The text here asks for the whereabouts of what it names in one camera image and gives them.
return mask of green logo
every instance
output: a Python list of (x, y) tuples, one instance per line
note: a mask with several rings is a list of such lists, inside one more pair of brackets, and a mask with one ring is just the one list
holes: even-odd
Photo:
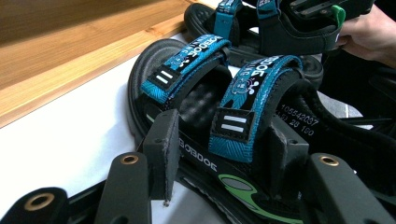
[(299, 219), (280, 217), (261, 209), (251, 198), (251, 196), (258, 191), (246, 180), (233, 175), (219, 175), (219, 179), (224, 184), (225, 188), (251, 211), (286, 223), (303, 223)]

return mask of blue strap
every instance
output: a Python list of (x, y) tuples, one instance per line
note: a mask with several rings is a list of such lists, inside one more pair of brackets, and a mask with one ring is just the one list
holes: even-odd
[(234, 161), (252, 162), (262, 112), (277, 79), (292, 70), (296, 56), (274, 56), (245, 65), (228, 87), (212, 122), (209, 151)]
[(229, 39), (233, 27), (233, 17), (242, 6), (241, 0), (222, 0), (216, 9), (213, 33)]
[(280, 0), (259, 0), (257, 1), (257, 16), (259, 20), (264, 20), (279, 14)]
[(149, 75), (141, 90), (158, 103), (164, 104), (175, 97), (200, 67), (210, 60), (224, 57), (220, 53), (221, 49), (230, 47), (231, 42), (227, 39), (217, 35), (202, 35)]

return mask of wooden shelf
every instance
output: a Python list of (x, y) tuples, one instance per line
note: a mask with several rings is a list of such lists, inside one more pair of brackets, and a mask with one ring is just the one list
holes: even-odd
[(0, 0), (0, 128), (184, 29), (186, 0)]

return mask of brass grommet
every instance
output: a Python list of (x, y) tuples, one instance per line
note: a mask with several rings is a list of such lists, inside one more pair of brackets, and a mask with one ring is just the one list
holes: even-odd
[(325, 163), (326, 165), (330, 165), (330, 166), (337, 166), (340, 164), (340, 162), (338, 162), (336, 159), (334, 159), (332, 157), (320, 156), (319, 159), (321, 162)]
[(30, 212), (37, 211), (41, 208), (46, 207), (55, 199), (52, 193), (40, 193), (30, 198), (24, 205), (24, 209)]
[(121, 158), (121, 163), (125, 165), (134, 164), (139, 160), (136, 155), (126, 155)]

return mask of white stripe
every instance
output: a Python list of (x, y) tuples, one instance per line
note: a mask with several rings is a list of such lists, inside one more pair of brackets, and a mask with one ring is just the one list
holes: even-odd
[(150, 117), (149, 114), (146, 114), (146, 117), (147, 117), (152, 123), (154, 123), (154, 118)]
[(236, 121), (236, 122), (241, 122), (241, 123), (246, 123), (247, 122), (246, 119), (241, 119), (241, 118), (233, 117), (233, 116), (224, 116), (224, 119), (232, 120), (232, 121)]
[(162, 74), (164, 74), (166, 77), (172, 78), (172, 76), (169, 73), (166, 73), (165, 71), (161, 71)]
[(239, 128), (239, 127), (236, 127), (236, 126), (233, 126), (233, 125), (228, 125), (228, 124), (221, 124), (221, 128), (228, 129), (228, 130), (231, 130), (231, 131), (236, 131), (236, 132), (239, 132), (239, 133), (242, 133), (244, 131), (243, 128)]
[(156, 76), (156, 78), (158, 78), (161, 82), (168, 84), (168, 81), (166, 81), (163, 77)]

